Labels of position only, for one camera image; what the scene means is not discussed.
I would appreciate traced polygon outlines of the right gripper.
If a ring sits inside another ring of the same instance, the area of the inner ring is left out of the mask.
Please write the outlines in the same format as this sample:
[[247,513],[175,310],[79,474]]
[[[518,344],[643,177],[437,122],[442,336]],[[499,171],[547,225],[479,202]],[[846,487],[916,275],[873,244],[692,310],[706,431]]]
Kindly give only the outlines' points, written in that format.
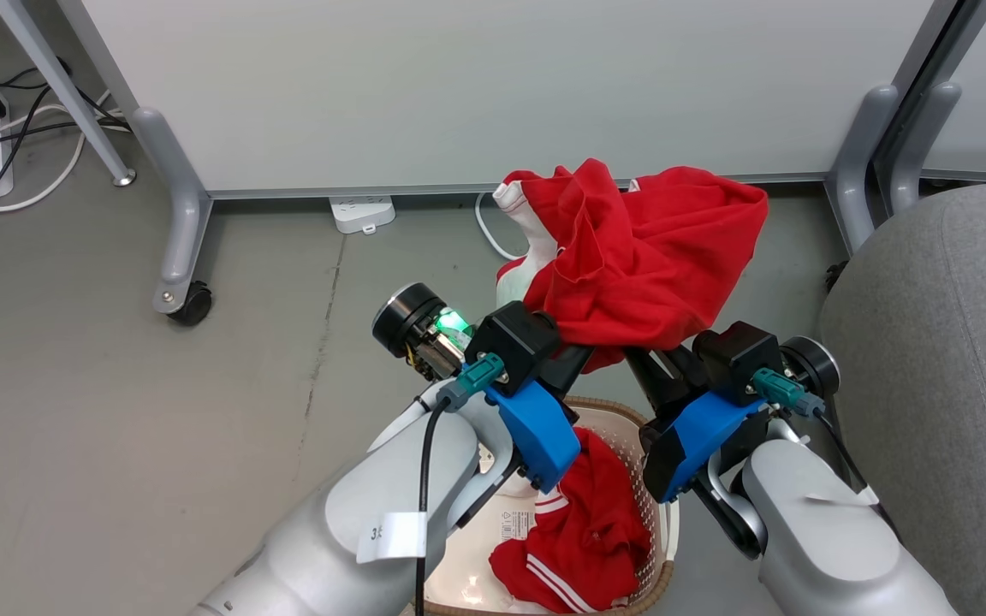
[[[540,367],[540,383],[549,394],[564,399],[583,373],[591,355],[592,346],[564,346],[552,358],[545,359]],[[678,346],[668,352],[673,376],[678,373],[677,395],[674,397],[674,378],[666,373],[652,353],[640,347],[626,348],[626,361],[635,379],[650,403],[653,422],[672,422],[674,409],[681,411],[702,394],[708,393],[707,367],[687,346]]]

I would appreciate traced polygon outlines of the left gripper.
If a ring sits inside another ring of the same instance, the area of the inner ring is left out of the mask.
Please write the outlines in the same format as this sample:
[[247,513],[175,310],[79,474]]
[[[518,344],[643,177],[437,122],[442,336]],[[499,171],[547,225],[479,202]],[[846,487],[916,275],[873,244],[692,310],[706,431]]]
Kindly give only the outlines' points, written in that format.
[[476,328],[449,305],[433,309],[420,324],[425,328],[412,343],[412,367],[428,382],[457,376]]

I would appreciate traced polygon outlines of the red garment with white collar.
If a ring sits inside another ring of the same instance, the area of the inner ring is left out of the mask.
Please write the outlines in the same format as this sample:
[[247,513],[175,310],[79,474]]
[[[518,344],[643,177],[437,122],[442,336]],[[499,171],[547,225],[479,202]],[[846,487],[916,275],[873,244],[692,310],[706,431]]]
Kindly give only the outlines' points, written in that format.
[[568,346],[592,347],[586,373],[711,328],[769,215],[759,187],[681,165],[622,191],[596,159],[548,178],[517,170],[492,198],[528,243],[498,270],[496,304],[519,300]]

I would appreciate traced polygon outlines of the red garment with white stripes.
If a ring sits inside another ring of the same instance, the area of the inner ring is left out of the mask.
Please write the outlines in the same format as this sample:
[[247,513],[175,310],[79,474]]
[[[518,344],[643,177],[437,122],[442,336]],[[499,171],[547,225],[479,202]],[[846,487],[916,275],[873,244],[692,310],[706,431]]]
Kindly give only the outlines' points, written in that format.
[[514,599],[552,613],[626,606],[652,549],[626,465],[599,435],[574,432],[579,456],[558,487],[538,495],[535,526],[489,557]]

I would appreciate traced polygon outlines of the cream perforated laundry basket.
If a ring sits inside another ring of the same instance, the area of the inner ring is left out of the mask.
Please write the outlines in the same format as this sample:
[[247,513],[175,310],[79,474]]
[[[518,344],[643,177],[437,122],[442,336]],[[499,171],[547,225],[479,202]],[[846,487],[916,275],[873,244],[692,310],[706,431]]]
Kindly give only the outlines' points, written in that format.
[[[626,465],[633,481],[635,499],[647,529],[652,549],[638,570],[640,589],[626,606],[595,612],[600,616],[642,616],[662,599],[674,570],[674,554],[680,533],[680,508],[653,500],[641,477],[644,451],[639,430],[645,420],[629,406],[609,400],[572,397],[570,406],[579,414],[575,429],[599,435]],[[548,615],[548,609],[514,599],[493,576],[489,557],[501,545],[500,517],[506,510],[534,511],[537,491],[521,478],[512,478],[492,496],[462,530],[447,542],[442,564],[424,586],[425,608],[431,616],[523,616]],[[582,616],[583,613],[557,613]]]

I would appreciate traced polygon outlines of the small white power strip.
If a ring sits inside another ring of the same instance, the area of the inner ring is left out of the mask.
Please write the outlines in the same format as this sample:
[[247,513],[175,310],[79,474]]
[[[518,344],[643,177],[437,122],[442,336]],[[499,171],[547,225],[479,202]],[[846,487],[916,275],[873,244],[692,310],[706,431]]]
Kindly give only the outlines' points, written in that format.
[[375,234],[396,216],[390,196],[336,196],[329,203],[334,226],[341,234]]

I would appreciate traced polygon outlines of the black caster wheel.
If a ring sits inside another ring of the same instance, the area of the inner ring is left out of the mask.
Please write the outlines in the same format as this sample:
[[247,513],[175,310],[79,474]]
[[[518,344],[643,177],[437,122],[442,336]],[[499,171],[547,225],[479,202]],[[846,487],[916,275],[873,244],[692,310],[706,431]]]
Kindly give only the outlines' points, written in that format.
[[177,326],[192,328],[209,315],[214,305],[214,293],[203,281],[192,281],[187,288],[187,297],[177,311],[168,313],[167,317]]

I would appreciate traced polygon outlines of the large white partition panel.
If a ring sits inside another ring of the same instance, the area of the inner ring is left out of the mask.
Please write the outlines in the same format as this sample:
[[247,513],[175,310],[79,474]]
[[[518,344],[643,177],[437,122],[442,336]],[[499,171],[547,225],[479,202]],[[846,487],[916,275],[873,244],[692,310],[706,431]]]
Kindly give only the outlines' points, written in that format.
[[57,0],[219,198],[818,178],[936,0]]

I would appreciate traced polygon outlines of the grey partition leg with caster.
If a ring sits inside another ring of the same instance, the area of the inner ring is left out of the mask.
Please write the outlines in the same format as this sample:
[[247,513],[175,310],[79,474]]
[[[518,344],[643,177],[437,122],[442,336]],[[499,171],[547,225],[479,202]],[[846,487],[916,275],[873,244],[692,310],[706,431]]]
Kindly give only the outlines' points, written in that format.
[[162,176],[169,191],[167,246],[154,292],[154,311],[177,311],[187,297],[202,249],[214,199],[177,141],[165,117],[153,108],[138,108],[132,114],[134,135]]

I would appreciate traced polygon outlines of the grey fabric sofa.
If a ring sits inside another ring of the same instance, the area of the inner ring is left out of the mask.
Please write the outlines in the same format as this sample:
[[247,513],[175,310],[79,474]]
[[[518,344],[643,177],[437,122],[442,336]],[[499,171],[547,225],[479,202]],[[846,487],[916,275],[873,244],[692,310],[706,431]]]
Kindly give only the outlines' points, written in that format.
[[986,186],[884,223],[827,295],[846,448],[961,616],[986,616]]

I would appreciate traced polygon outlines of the grey metal table leg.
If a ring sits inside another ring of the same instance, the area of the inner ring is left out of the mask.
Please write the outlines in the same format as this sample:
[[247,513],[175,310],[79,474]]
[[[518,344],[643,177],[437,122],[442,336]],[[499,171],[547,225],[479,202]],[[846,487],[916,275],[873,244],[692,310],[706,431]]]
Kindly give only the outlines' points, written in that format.
[[47,86],[50,86],[52,92],[57,95],[60,104],[65,106],[82,135],[97,152],[99,159],[106,165],[112,175],[114,186],[130,186],[136,180],[136,172],[127,167],[120,153],[105,136],[104,129],[99,126],[91,106],[79,94],[78,87],[57,59],[50,43],[39,31],[30,12],[24,8],[22,0],[0,0],[0,19],[30,57],[35,68],[43,75]]

